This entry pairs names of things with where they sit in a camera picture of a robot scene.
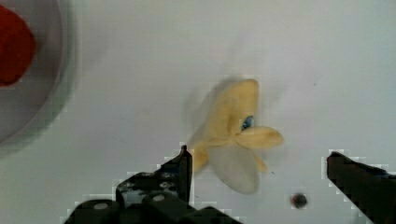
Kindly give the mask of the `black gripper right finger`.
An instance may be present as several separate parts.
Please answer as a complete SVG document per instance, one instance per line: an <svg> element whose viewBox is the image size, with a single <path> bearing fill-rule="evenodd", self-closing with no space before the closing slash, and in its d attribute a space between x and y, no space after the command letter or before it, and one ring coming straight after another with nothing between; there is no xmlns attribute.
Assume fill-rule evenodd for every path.
<svg viewBox="0 0 396 224"><path fill-rule="evenodd" d="M395 224L395 175L339 152L326 162L329 180L374 224Z"/></svg>

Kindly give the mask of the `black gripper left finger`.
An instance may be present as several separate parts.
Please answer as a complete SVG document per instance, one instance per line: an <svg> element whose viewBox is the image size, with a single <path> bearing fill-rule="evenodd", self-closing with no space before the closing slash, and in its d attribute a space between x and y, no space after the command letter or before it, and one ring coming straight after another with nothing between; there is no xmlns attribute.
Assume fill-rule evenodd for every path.
<svg viewBox="0 0 396 224"><path fill-rule="evenodd" d="M80 203L64 224L242 224L207 206L190 205L192 156L186 146L154 172L119 183L113 200Z"/></svg>

